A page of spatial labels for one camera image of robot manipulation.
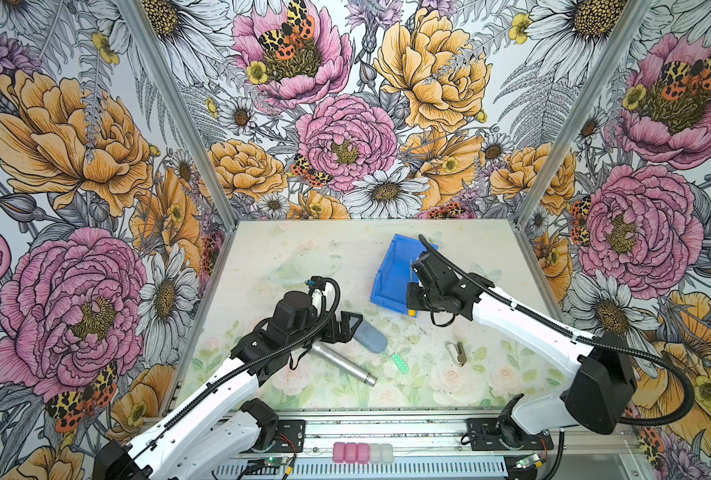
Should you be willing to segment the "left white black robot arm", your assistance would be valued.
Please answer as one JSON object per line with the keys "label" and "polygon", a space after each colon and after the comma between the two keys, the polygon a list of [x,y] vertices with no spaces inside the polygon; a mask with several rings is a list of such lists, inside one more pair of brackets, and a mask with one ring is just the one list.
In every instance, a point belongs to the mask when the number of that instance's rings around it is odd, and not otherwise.
{"label": "left white black robot arm", "polygon": [[227,360],[165,418],[125,444],[111,441],[94,460],[94,479],[200,479],[243,452],[266,450],[278,414],[257,391],[318,342],[347,343],[363,318],[341,312],[336,280],[314,276],[289,291],[273,314],[242,337]]}

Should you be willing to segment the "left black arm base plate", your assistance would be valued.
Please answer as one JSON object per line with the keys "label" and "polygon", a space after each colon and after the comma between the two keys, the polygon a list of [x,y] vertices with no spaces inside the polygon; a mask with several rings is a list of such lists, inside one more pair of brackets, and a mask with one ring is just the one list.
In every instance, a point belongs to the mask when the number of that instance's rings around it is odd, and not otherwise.
{"label": "left black arm base plate", "polygon": [[252,448],[256,453],[301,453],[304,450],[307,422],[281,419],[260,431]]}

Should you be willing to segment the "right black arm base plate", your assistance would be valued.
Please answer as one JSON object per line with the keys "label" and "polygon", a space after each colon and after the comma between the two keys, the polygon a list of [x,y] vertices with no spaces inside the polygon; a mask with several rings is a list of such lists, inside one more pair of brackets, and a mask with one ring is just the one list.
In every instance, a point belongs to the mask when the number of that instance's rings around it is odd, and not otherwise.
{"label": "right black arm base plate", "polygon": [[461,445],[473,451],[549,451],[553,450],[553,439],[547,431],[529,435],[517,425],[501,423],[497,418],[469,418],[467,431],[461,436]]}

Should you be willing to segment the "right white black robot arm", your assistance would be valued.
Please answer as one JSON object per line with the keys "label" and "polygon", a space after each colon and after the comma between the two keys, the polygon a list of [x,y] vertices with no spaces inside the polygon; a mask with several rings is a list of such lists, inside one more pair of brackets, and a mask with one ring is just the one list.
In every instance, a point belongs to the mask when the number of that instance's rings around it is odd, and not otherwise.
{"label": "right white black robot arm", "polygon": [[[678,367],[655,354],[633,349],[619,336],[597,336],[545,316],[507,295],[487,278],[467,273],[443,256],[425,237],[423,253],[411,264],[417,279],[407,286],[407,306],[429,315],[447,313],[493,328],[529,348],[561,371],[567,385],[545,394],[517,394],[483,438],[519,449],[545,431],[581,426],[609,435],[619,424],[664,426],[687,416],[695,406],[695,386]],[[633,360],[651,362],[681,384],[683,399],[672,412],[655,418],[625,414],[637,391]]]}

